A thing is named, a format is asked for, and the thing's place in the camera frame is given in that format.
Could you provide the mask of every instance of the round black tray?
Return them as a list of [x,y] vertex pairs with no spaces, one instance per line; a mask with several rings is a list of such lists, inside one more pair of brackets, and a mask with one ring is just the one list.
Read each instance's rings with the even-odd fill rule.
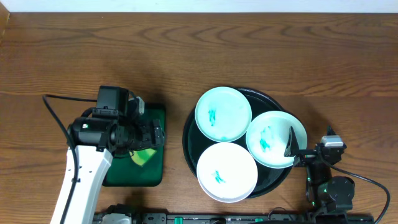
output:
[[[278,102],[260,91],[247,88],[238,88],[237,90],[248,99],[252,110],[252,119],[266,111],[284,111]],[[201,154],[208,147],[216,143],[217,142],[208,139],[201,133],[195,121],[195,109],[193,109],[185,123],[182,135],[182,148],[185,160],[187,161],[193,175],[197,176],[197,164]],[[239,144],[246,150],[248,149],[246,146],[246,134],[233,141],[233,143]],[[256,165],[259,173],[258,180],[256,187],[248,198],[258,197],[274,190],[280,183],[282,183],[292,169],[292,167],[273,169],[265,167],[257,161]]]

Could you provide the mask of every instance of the white bowl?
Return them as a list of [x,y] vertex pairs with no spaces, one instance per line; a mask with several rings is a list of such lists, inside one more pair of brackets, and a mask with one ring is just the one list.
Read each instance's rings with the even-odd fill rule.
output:
[[231,142],[243,136],[250,125],[251,116],[248,99],[230,87],[207,91],[195,108],[199,130],[216,142]]
[[282,169],[293,165],[293,157],[284,157],[289,129],[293,127],[300,149],[307,148],[307,133],[303,124],[291,114],[268,111],[254,118],[246,133],[250,154],[260,164]]
[[203,191],[225,203],[248,197],[257,184],[257,165],[245,148],[230,142],[206,149],[197,165],[197,177]]

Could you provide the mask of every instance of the white wall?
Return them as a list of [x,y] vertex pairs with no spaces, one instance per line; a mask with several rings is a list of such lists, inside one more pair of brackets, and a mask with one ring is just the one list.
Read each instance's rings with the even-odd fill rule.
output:
[[0,0],[10,12],[398,12],[398,0]]

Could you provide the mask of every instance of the teal mark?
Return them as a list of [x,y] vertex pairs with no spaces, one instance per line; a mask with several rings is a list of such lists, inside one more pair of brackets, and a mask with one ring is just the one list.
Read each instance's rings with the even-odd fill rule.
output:
[[[272,134],[271,127],[268,126],[267,129],[271,134],[271,139],[274,139],[274,135]],[[260,145],[262,147],[263,152],[266,152],[267,149],[268,150],[271,149],[271,146],[268,144],[269,141],[267,142],[267,140],[266,140],[267,135],[269,135],[269,134],[267,134],[267,130],[264,128],[264,130],[261,131],[261,140],[260,140]]]
[[218,173],[218,171],[216,170],[216,172],[213,174],[213,177],[216,177],[216,180],[217,180],[217,182],[220,184],[220,183],[225,183],[225,180],[223,180],[221,177],[220,177],[220,173]]
[[209,121],[212,126],[216,124],[216,110],[214,109],[209,110]]

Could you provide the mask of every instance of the wooden table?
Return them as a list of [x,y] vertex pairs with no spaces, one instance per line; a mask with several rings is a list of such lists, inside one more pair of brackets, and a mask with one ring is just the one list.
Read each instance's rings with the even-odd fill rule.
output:
[[[392,14],[18,14],[0,48],[0,222],[48,223],[67,145],[44,93],[96,98],[100,85],[167,107],[164,177],[157,187],[103,187],[116,203],[169,212],[304,211],[304,169],[271,193],[219,203],[200,188],[182,151],[185,120],[205,91],[246,86],[298,116],[308,145],[331,124],[348,148],[338,167],[391,192],[383,223],[398,219],[398,17]],[[90,103],[51,100],[65,125]],[[355,179],[353,213],[379,215],[380,188]]]

